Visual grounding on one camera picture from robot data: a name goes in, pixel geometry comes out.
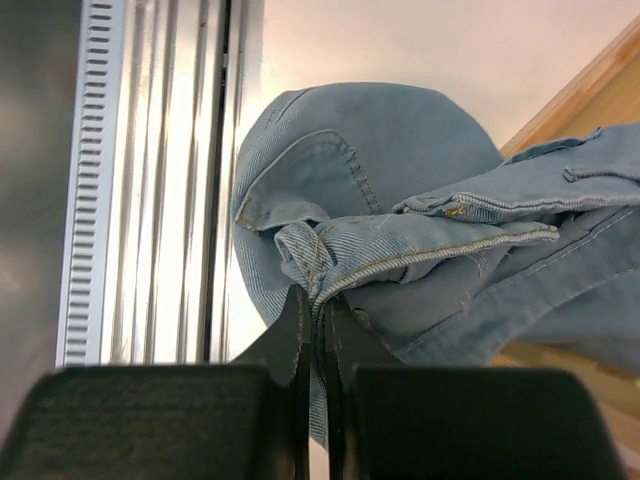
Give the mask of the wooden clothes rack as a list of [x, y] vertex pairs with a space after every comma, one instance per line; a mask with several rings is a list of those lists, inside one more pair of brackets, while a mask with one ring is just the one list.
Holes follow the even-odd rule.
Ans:
[[[503, 147], [505, 154], [597, 126], [639, 119], [639, 20], [634, 19]], [[639, 453], [639, 381], [552, 348], [514, 343], [491, 364], [568, 370], [594, 393], [626, 458]]]

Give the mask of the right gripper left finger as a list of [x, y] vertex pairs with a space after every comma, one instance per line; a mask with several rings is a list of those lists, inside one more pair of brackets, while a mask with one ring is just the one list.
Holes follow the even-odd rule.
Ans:
[[42, 377], [1, 449], [5, 479], [305, 479], [308, 298], [225, 364], [72, 367]]

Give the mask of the aluminium rail base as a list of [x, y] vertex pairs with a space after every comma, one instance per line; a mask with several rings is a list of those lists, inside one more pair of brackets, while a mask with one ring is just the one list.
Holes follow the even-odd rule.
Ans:
[[229, 358], [243, 9], [83, 3], [57, 366]]

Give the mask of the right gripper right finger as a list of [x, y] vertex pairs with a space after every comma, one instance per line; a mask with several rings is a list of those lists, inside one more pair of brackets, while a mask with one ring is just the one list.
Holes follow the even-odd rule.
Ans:
[[623, 479], [593, 396], [573, 374], [411, 367], [342, 297], [325, 307], [334, 479]]

